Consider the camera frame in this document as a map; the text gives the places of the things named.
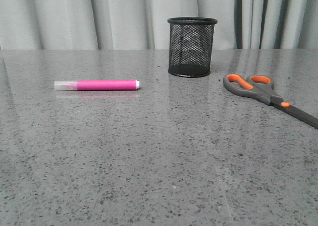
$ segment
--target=highlighter cap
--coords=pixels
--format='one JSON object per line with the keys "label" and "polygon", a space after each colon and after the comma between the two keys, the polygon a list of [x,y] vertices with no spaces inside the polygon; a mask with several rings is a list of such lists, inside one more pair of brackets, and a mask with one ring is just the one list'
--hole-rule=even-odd
{"label": "highlighter cap", "polygon": [[74,91],[77,90],[77,81],[54,81],[55,91]]}

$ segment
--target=orange and gray scissors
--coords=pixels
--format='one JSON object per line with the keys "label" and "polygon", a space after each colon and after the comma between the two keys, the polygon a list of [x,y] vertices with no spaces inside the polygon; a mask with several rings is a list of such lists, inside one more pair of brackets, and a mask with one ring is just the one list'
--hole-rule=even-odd
{"label": "orange and gray scissors", "polygon": [[242,97],[254,98],[282,110],[318,129],[318,118],[294,107],[273,90],[273,81],[265,75],[251,75],[243,79],[240,75],[229,74],[223,78],[224,87]]}

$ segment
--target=highlighter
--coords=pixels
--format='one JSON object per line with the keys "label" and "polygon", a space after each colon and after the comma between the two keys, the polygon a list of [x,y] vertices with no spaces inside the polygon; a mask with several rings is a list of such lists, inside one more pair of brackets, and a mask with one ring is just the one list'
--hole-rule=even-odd
{"label": "highlighter", "polygon": [[55,91],[87,91],[87,90],[137,90],[139,81],[136,79],[97,79],[54,81]]}

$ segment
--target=gray curtain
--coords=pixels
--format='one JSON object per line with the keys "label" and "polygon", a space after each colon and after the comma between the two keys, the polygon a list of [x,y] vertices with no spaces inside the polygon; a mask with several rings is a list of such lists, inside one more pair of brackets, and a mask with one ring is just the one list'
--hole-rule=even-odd
{"label": "gray curtain", "polygon": [[0,48],[168,49],[178,16],[216,18],[214,49],[318,48],[318,0],[0,0]]}

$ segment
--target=pen holder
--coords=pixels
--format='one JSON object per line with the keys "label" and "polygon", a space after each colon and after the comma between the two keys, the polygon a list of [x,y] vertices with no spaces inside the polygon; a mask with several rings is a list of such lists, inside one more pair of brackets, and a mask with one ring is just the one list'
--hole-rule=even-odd
{"label": "pen holder", "polygon": [[203,77],[210,74],[216,19],[174,17],[170,23],[169,69],[172,75]]}

